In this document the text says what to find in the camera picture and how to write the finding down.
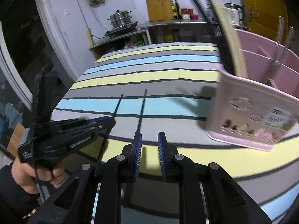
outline white wall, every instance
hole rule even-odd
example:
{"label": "white wall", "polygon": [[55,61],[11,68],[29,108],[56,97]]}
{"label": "white wall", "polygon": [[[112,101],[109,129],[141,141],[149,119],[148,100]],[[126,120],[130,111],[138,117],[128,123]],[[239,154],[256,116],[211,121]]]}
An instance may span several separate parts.
{"label": "white wall", "polygon": [[[178,0],[181,8],[194,8],[191,0]],[[132,20],[139,21],[139,26],[148,21],[147,6],[145,0],[106,0],[105,4],[90,7],[87,0],[79,0],[83,14],[86,18],[88,27],[91,28],[92,34],[97,37],[103,37],[107,30],[112,29],[108,21],[110,15],[116,10],[133,11]],[[96,60],[88,50],[89,43],[86,36],[87,26],[84,22],[77,0],[50,0],[56,20],[62,32],[63,38],[67,43],[68,49],[72,53],[74,61],[73,68],[81,75]],[[232,3],[240,4],[240,0],[232,0]]]}

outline screw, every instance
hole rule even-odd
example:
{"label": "screw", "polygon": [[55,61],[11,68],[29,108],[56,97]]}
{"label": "screw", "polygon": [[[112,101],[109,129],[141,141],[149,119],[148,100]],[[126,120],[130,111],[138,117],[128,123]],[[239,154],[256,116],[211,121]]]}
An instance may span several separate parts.
{"label": "screw", "polygon": [[215,163],[215,162],[212,162],[212,163],[210,164],[210,168],[212,168],[212,169],[214,169],[214,170],[217,170],[217,169],[219,168],[219,165],[218,165],[217,163]]}
{"label": "screw", "polygon": [[81,168],[82,168],[82,170],[86,171],[86,170],[90,169],[90,164],[84,163]]}
{"label": "screw", "polygon": [[182,154],[176,154],[176,155],[174,156],[174,158],[175,158],[176,160],[183,160],[184,156],[183,156]]}
{"label": "screw", "polygon": [[123,161],[123,160],[126,159],[126,156],[125,156],[125,155],[118,155],[118,156],[116,157],[116,159],[117,159],[118,161]]}

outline door frame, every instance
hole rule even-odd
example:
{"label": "door frame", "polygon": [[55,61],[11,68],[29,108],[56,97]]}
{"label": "door frame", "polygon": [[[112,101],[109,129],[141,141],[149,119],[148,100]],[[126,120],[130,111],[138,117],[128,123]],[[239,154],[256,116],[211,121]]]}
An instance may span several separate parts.
{"label": "door frame", "polygon": [[75,82],[80,75],[78,75],[72,65],[74,59],[57,23],[50,0],[35,0],[35,3],[45,33],[58,57],[58,60],[61,62],[61,65],[70,79]]}
{"label": "door frame", "polygon": [[0,67],[9,82],[10,86],[13,88],[14,92],[23,102],[23,104],[30,110],[32,103],[32,93],[22,80],[20,74],[18,73],[11,57],[8,52],[3,30],[2,23],[0,21]]}

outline metal rod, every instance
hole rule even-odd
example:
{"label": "metal rod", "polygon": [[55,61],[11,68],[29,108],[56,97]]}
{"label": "metal rod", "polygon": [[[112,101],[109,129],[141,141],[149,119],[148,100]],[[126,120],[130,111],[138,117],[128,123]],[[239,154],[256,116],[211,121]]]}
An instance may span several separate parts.
{"label": "metal rod", "polygon": [[214,26],[212,26],[209,19],[207,18],[206,11],[205,11],[205,9],[203,9],[203,6],[201,5],[201,1],[200,0],[192,0],[192,1],[196,5],[198,11],[201,13],[204,20],[207,22],[207,28],[212,36],[213,43],[217,44],[217,47],[218,47],[218,50],[220,53],[221,62],[224,66],[224,69],[228,73],[235,75],[234,65],[233,65],[233,57],[231,55],[231,51],[229,49],[227,40],[223,33],[223,26],[221,24],[218,25],[219,26],[218,30],[220,33],[218,35],[216,35],[217,29]]}
{"label": "metal rod", "polygon": [[272,56],[272,59],[269,63],[269,67],[266,70],[266,72],[263,74],[262,78],[261,78],[261,83],[267,84],[268,82],[268,78],[271,75],[271,72],[273,70],[273,66],[275,65],[275,60],[278,54],[278,50],[279,50],[279,45],[281,42],[281,38],[282,38],[282,33],[283,33],[283,22],[284,22],[284,17],[279,16],[278,19],[278,26],[277,26],[277,34],[276,34],[276,39],[275,39],[275,49],[274,49],[274,53]]}
{"label": "metal rod", "polygon": [[[117,110],[119,108],[119,105],[121,104],[122,98],[123,98],[123,94],[121,95],[119,101],[117,102],[116,108],[115,108],[114,113],[112,115],[113,118],[115,118],[115,116],[116,116],[116,113],[117,113]],[[101,164],[101,160],[102,160],[102,157],[103,157],[103,151],[104,151],[104,148],[106,146],[109,134],[111,133],[111,130],[112,130],[112,128],[108,128],[107,131],[106,131],[106,134],[105,134],[105,137],[104,137],[104,140],[103,140],[103,144],[102,144],[101,150],[99,152],[99,156],[98,156],[98,164]]]}
{"label": "metal rod", "polygon": [[279,57],[279,59],[277,61],[275,61],[275,64],[274,66],[272,67],[272,71],[271,73],[269,74],[269,78],[272,78],[274,73],[276,72],[276,70],[278,69],[282,59],[284,58],[285,54],[286,54],[286,51],[287,51],[287,48],[290,46],[290,43],[291,43],[291,40],[294,36],[294,31],[295,31],[295,28],[294,27],[290,27],[289,29],[289,32],[288,32],[288,35],[287,35],[287,38],[286,38],[286,41],[284,43],[284,49],[283,49],[283,52],[281,54],[281,56]]}
{"label": "metal rod", "polygon": [[142,101],[142,106],[141,106],[141,111],[140,111],[139,120],[138,120],[138,126],[137,126],[137,131],[138,132],[140,132],[140,129],[141,129],[141,121],[142,121],[142,116],[143,116],[143,110],[144,110],[146,96],[147,96],[147,89],[144,91],[144,96],[143,96],[143,101]]}
{"label": "metal rod", "polygon": [[121,100],[122,99],[123,99],[123,94],[121,95],[121,97],[120,97],[120,99],[119,99],[119,101],[118,101],[118,103],[116,105],[116,108],[115,108],[114,113],[113,113],[113,118],[115,118],[115,116],[116,116],[116,112],[117,112],[117,110],[119,108],[119,105],[121,104]]}

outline black sleeve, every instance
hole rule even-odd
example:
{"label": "black sleeve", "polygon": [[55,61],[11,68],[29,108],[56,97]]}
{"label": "black sleeve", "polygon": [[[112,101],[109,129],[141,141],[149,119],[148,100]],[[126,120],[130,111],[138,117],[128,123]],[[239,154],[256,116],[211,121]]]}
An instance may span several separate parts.
{"label": "black sleeve", "polygon": [[11,175],[12,164],[0,169],[0,209],[5,204],[11,213],[21,220],[37,207],[39,194],[28,194],[17,185]]}

